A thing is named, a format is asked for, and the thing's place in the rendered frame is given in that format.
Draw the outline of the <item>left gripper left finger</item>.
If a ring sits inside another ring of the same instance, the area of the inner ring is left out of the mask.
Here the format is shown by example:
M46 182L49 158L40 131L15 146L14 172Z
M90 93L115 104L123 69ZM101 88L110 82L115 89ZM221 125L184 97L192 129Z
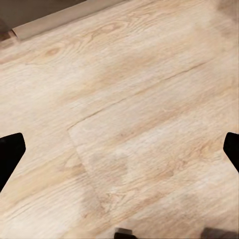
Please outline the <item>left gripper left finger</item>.
M21 132L0 138L0 192L26 152Z

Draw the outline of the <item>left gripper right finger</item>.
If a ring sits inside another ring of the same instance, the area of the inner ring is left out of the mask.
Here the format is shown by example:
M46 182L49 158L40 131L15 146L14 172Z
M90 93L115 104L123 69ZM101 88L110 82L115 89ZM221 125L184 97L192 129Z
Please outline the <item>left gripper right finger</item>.
M239 173L239 134L228 132L223 150Z

